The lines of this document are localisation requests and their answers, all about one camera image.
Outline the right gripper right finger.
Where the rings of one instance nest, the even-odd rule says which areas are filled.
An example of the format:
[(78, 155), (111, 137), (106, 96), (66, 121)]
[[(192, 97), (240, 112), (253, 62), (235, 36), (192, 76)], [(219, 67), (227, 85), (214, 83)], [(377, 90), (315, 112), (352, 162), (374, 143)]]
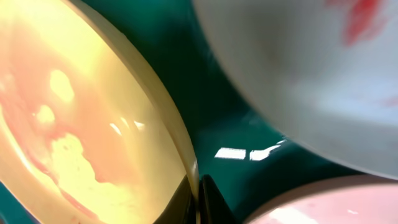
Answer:
[(203, 175), (199, 189), (201, 224), (238, 224), (210, 175)]

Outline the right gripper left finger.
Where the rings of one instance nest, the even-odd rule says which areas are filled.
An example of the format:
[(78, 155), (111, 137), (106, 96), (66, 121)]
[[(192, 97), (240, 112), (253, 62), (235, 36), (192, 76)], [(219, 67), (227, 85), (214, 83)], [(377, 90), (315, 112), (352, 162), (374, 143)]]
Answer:
[(196, 224), (195, 200), (185, 176), (154, 224)]

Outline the yellow plate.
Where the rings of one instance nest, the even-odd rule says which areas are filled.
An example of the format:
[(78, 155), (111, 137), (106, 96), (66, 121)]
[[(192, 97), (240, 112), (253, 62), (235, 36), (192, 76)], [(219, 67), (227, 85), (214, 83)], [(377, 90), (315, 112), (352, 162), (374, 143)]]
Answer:
[(1, 2), (1, 182), (39, 223), (154, 223), (198, 168), (173, 99), (81, 1)]

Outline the white plate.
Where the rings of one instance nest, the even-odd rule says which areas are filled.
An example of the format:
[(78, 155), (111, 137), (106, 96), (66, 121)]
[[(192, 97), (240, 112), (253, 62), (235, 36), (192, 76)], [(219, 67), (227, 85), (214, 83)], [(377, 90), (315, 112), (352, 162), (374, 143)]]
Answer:
[(244, 222), (396, 224), (397, 181), (373, 175), (321, 180), (273, 198)]

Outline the teal plastic tray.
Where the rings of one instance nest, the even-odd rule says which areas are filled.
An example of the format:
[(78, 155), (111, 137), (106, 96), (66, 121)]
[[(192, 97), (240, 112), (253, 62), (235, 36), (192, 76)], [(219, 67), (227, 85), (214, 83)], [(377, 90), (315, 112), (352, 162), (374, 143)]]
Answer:
[[(238, 223), (266, 200), (355, 171), (274, 131), (218, 66), (190, 1), (81, 1), (101, 14), (157, 74), (190, 136), (199, 189), (210, 175)], [(1, 182), (1, 222), (39, 223)]]

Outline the light blue plate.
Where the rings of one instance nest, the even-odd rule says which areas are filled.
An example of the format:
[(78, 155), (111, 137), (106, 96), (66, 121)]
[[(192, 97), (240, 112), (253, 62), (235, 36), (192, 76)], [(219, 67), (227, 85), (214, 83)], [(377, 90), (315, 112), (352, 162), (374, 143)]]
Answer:
[(397, 178), (397, 0), (201, 0), (225, 74), (266, 121), (326, 159)]

